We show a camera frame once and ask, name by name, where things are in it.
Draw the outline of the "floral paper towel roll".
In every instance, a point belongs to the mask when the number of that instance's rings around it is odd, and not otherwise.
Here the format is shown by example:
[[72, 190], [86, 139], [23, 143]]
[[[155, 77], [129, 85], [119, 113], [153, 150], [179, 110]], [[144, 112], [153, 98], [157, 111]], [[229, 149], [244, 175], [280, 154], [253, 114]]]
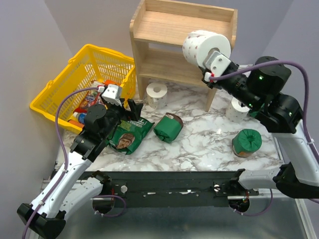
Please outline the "floral paper towel roll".
[[187, 62], [203, 66], [203, 61], [211, 49], [217, 49], [226, 57], [231, 55], [231, 45], [226, 36], [206, 31], [196, 30], [188, 34], [182, 45], [182, 53]]
[[225, 115], [232, 122], [240, 122], [247, 116], [249, 110], [248, 107], [242, 106], [241, 102], [233, 97], [226, 109]]
[[153, 82], [147, 86], [147, 101], [151, 108], [157, 110], [167, 104], [167, 86], [164, 83]]

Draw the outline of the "green roll brown end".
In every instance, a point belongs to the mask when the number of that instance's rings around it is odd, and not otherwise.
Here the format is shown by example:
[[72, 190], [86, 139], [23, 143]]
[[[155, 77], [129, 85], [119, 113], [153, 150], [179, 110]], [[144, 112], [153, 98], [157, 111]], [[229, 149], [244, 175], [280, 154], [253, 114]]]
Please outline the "green roll brown end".
[[183, 128], [182, 119], [172, 113], [166, 113], [154, 127], [155, 135], [163, 142], [172, 143]]

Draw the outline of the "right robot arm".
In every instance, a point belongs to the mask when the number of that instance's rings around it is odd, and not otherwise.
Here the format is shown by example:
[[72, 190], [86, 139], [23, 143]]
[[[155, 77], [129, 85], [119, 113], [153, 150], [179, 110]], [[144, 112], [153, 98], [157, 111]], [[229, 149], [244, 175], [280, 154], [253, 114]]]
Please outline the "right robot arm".
[[235, 195], [251, 189], [277, 189], [291, 198], [319, 197], [319, 154], [307, 129], [307, 106], [282, 93], [291, 66], [300, 70], [304, 80], [308, 79], [299, 64], [271, 56], [262, 56], [244, 69], [222, 54], [200, 65], [202, 81], [209, 88], [225, 90], [247, 106], [289, 158], [288, 164], [271, 170], [239, 170], [229, 183]]

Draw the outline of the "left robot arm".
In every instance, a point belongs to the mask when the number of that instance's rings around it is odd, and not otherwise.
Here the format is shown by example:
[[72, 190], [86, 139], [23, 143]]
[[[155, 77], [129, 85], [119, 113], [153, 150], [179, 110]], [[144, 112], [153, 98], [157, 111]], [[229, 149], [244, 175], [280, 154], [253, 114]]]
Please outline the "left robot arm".
[[138, 121], [142, 103], [129, 99], [129, 110], [117, 104], [95, 104], [87, 109], [84, 127], [74, 139], [67, 158], [46, 188], [31, 203], [21, 204], [18, 215], [26, 228], [44, 239], [55, 239], [63, 231], [68, 218], [95, 196], [110, 193], [109, 178], [97, 172], [83, 186], [73, 185], [107, 146], [106, 140], [121, 121]]

